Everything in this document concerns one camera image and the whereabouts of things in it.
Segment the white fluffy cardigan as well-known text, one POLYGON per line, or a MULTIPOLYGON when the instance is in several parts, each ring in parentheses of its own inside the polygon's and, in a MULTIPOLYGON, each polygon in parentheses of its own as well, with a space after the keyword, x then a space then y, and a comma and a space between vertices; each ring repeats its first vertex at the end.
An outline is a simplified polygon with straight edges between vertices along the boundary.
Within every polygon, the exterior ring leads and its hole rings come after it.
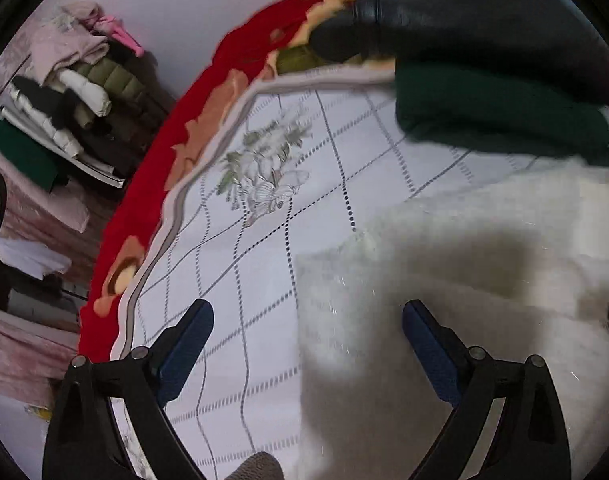
POLYGON ((389 209, 296 260, 299 479, 405 479, 449 414, 402 332, 423 301, 464 344, 543 356, 584 477, 609 443, 609 169, 559 162, 389 209))

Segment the pink floral curtain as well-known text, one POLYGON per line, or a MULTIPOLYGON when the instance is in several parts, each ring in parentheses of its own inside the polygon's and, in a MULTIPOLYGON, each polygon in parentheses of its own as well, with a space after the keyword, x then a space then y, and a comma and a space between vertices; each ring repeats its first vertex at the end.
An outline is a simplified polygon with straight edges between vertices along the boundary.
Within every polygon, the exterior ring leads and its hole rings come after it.
MULTIPOLYGON (((70 181, 47 193, 32 183, 0 152, 0 173, 7 188, 7 202, 0 232, 0 249, 49 249, 71 260, 64 279, 90 284, 98 254, 103 218, 81 185, 70 181)), ((6 285, 21 278, 19 269, 0 263, 0 393, 30 405, 50 408, 54 385, 66 372, 79 340, 78 312, 48 304, 28 277, 29 290, 6 285)))

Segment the white floral grid sheet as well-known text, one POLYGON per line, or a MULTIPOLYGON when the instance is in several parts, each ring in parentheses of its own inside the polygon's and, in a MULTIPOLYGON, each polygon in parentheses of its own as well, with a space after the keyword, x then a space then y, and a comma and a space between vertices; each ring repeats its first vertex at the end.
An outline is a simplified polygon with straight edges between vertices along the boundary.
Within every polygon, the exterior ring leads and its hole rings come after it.
POLYGON ((212 333, 167 415, 203 474, 274 455, 299 474, 295 260, 341 244, 411 197, 487 183, 533 164, 415 143, 398 128, 393 72, 334 67, 254 82, 161 209, 123 294, 114 358, 149 346, 196 299, 212 333))

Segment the green hanging garment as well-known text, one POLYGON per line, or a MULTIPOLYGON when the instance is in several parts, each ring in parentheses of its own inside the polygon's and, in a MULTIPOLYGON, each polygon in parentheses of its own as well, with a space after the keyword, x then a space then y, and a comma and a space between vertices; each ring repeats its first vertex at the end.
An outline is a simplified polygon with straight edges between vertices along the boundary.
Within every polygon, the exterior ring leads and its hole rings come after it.
POLYGON ((31 182, 50 193, 62 184, 62 174, 39 143, 0 118, 0 152, 31 182))

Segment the dark green striped garment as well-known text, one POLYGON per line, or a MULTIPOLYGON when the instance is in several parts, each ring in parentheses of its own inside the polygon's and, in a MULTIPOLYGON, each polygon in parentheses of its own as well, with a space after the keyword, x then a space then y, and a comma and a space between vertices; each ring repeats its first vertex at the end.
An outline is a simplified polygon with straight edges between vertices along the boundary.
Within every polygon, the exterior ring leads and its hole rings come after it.
POLYGON ((395 87, 397 123, 415 141, 609 167, 608 106, 447 66, 399 63, 395 87))

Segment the white puffer jacket hanging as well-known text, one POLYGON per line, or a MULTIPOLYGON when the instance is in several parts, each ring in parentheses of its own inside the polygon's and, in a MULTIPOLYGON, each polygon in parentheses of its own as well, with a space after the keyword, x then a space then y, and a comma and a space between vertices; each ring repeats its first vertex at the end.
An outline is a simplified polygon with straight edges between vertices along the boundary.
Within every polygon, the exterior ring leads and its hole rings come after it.
POLYGON ((72 90, 78 98, 98 117, 106 117, 111 110, 111 100, 106 90, 85 76, 63 68, 58 70, 56 78, 72 90))

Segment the olive puffer jacket hanging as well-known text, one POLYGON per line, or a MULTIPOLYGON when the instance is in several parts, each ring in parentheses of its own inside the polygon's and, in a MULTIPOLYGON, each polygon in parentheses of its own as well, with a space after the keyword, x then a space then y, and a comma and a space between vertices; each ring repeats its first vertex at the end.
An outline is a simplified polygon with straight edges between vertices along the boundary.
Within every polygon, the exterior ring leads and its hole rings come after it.
POLYGON ((138 104, 146 96, 146 87, 137 76, 110 58, 102 58, 95 64, 79 62, 73 65, 73 70, 101 86, 111 98, 138 104))

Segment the black leather jacket folded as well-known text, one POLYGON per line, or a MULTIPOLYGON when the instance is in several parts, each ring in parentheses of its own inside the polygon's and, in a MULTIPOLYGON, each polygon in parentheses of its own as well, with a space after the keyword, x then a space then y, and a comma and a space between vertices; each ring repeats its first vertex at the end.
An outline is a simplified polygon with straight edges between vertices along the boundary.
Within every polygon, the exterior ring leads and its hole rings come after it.
POLYGON ((315 26, 309 44, 329 62, 457 66, 609 106, 609 47, 563 0, 355 0, 315 26))

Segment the red floral blanket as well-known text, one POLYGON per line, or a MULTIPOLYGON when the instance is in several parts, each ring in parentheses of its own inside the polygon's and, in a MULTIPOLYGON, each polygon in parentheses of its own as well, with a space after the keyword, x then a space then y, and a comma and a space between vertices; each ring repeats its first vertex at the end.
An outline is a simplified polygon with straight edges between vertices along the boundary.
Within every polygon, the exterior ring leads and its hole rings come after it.
POLYGON ((82 356, 94 363, 109 360, 119 334, 119 300, 129 284, 126 272, 144 262, 172 186, 196 166, 242 92, 257 79, 275 77, 278 51, 304 44, 313 25, 346 1, 278 0, 221 40, 208 67, 159 129, 104 230, 80 314, 82 356))

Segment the bright pink garment hanging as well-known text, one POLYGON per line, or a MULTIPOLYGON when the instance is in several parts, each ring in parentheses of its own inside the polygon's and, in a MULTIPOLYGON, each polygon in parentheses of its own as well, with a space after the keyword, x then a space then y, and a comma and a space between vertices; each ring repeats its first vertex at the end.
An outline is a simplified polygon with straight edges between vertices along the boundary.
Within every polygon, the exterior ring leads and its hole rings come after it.
POLYGON ((126 31, 118 18, 103 15, 93 22, 91 29, 131 49, 137 58, 143 58, 145 49, 126 31))

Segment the pink fluffy jacket hanging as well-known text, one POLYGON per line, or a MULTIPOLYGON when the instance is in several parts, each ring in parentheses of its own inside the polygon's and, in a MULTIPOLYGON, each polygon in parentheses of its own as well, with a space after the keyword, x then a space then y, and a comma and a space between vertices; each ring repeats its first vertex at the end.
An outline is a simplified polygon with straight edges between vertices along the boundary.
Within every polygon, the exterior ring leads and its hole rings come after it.
POLYGON ((93 1, 62 6, 49 21, 42 23, 30 40, 35 80, 45 84, 50 75, 77 62, 96 64, 108 50, 107 38, 93 35, 93 26, 102 16, 93 1))

